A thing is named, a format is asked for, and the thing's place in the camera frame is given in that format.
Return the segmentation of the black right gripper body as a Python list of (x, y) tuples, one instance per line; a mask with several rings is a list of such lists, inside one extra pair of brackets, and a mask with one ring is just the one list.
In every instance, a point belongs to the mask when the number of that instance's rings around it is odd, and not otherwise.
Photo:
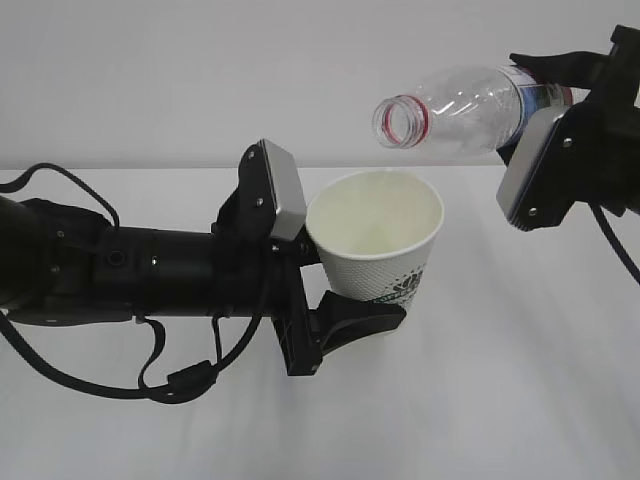
[[(589, 153), (594, 204), (616, 216), (639, 210), (639, 32), (618, 25), (611, 34), (609, 63), (584, 100), (598, 114)], [(498, 153), (507, 166), (517, 146)]]

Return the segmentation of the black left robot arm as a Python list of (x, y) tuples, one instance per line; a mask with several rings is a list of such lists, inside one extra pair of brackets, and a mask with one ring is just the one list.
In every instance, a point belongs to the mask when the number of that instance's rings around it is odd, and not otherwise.
[(318, 262), (305, 235), (247, 240), (227, 221), (208, 233), (114, 227), (41, 199), (1, 202), (1, 305), (12, 321), (78, 326), (147, 317), (269, 318), (291, 376), (328, 353), (396, 329), (395, 304), (326, 292), (310, 308), (301, 270)]

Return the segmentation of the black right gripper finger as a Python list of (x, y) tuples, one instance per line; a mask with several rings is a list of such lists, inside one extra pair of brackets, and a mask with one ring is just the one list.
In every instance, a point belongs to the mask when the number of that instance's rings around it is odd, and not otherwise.
[(609, 63), (609, 56), (574, 51), (559, 55), (531, 56), (511, 53), (509, 59), (541, 83), (591, 90)]

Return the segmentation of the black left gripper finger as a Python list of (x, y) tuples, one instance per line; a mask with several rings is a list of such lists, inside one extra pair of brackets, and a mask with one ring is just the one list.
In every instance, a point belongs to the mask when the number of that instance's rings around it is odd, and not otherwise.
[(400, 305), (361, 301), (326, 291), (311, 312), (312, 338), (322, 355), (397, 329), (407, 315)]

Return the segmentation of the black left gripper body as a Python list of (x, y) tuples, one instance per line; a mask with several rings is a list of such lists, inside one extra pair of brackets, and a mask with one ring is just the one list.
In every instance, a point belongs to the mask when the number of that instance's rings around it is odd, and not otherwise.
[[(222, 371), (248, 347), (261, 320), (271, 320), (289, 376), (312, 376), (322, 353), (312, 326), (301, 268), (319, 262), (305, 230), (292, 241), (268, 238), (266, 230), (241, 211), (240, 193), (234, 190), (211, 225), (212, 327)], [(249, 324), (228, 352), (222, 351), (218, 320), (248, 316)]]

